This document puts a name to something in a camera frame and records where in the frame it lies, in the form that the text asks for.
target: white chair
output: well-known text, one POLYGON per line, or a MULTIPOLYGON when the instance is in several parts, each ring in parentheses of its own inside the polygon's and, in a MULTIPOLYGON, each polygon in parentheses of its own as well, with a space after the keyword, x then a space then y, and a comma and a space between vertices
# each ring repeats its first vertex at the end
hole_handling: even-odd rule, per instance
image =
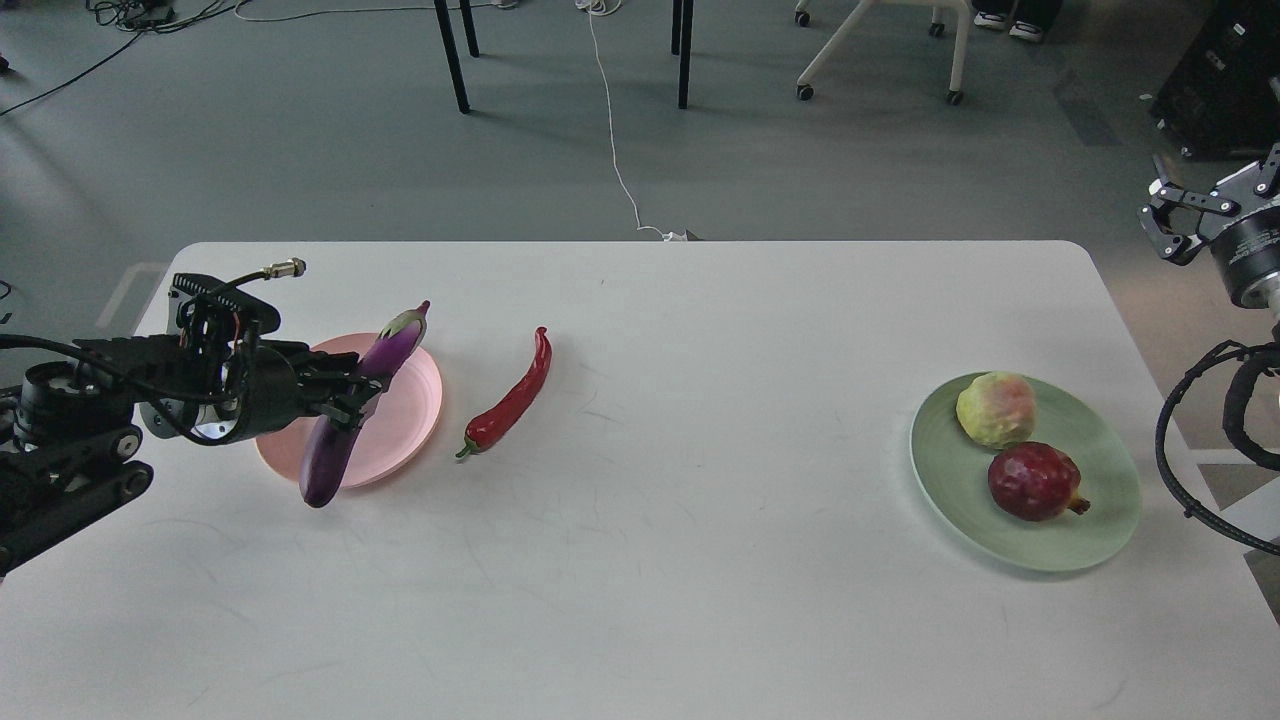
MULTIPOLYGON (((800 78, 796 79, 796 96, 800 100, 813 97, 813 86, 809 81, 813 79, 813 76, 817 74, 836 47, 845 41, 845 37, 849 36, 858 22, 863 19, 863 15, 881 3, 933 6, 933 22, 929 24, 929 35, 933 37, 942 37, 942 32, 946 29, 942 22, 943 9, 951 8, 956 12, 956 42, 955 55, 951 59, 951 85, 947 87, 947 104, 959 105, 960 100, 964 99, 964 92, 960 90, 960 78, 964 74, 964 53, 969 45, 969 28, 973 26, 973 8, 969 6, 968 0, 859 0, 854 12, 849 13, 849 17, 836 28, 836 33, 831 36, 831 40, 823 45, 818 55, 809 63, 809 67, 800 73, 800 78)), ((796 4, 796 24, 801 27, 809 24, 808 8, 809 0, 800 0, 796 4)))

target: red chili pepper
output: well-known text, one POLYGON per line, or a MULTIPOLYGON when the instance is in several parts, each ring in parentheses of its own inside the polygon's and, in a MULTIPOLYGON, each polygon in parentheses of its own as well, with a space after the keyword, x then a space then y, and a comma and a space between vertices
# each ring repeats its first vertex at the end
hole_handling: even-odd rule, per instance
POLYGON ((498 405, 467 423, 463 438, 466 446, 454 457, 466 457, 472 452, 483 452, 493 447, 493 443, 502 439, 502 436, 507 434, 507 430, 532 405, 534 397, 543 388, 547 373, 552 368, 552 343, 547 340, 547 328, 538 328, 534 333, 534 361, 529 365, 529 372, 498 405))

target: pomegranate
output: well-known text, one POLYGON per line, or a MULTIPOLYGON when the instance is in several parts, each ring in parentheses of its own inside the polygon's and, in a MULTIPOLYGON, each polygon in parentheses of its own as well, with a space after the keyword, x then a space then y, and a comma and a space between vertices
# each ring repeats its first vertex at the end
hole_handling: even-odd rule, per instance
POLYGON ((996 505, 1023 520, 1038 523, 1065 510, 1083 515, 1089 501, 1079 495, 1080 470, 1068 455, 1043 442, 1023 442, 1002 451, 987 468, 987 487, 996 505))

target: plate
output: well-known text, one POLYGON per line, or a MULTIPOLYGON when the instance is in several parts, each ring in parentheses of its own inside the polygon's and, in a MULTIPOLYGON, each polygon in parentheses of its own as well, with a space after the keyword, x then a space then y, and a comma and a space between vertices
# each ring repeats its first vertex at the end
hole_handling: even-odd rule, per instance
MULTIPOLYGON (((325 352, 358 352, 374 345, 376 333, 355 333, 328 340, 312 347, 325 352)), ((443 397, 440 369, 435 359, 421 347, 413 350, 401 366, 392 386, 378 398, 376 411, 365 425, 351 451, 342 487, 360 487, 380 480, 403 466, 435 429, 443 397)), ((282 430, 256 438, 262 460, 280 475, 298 482, 302 475, 302 451, 317 418, 298 418, 282 430)))
POLYGON ((979 548, 1020 568, 1083 570, 1119 552, 1133 537, 1142 510, 1138 469, 1120 436, 1070 393, 1027 378, 1037 406, 1030 439, 1052 445, 1075 461, 1079 492, 1092 506, 1083 515, 1019 520, 1001 510, 987 489, 987 468, 996 452, 969 439, 956 419, 960 391, 980 374, 942 384, 911 423, 911 465, 933 509, 979 548))

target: pink plate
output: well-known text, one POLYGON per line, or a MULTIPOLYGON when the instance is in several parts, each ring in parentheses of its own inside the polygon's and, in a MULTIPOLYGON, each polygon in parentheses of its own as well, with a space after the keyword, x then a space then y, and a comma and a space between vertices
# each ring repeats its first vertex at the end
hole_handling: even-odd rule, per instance
MULTIPOLYGON (((358 352, 374 345, 375 333, 355 333, 312 347, 325 352, 358 352)), ((408 462, 426 443, 440 418, 443 383, 435 359, 416 348, 378 400, 378 410, 365 419, 351 451, 342 487, 351 488, 385 478, 408 462)), ((256 438, 257 452, 280 475, 298 482, 302 451, 316 418, 298 418, 282 430, 256 438)))

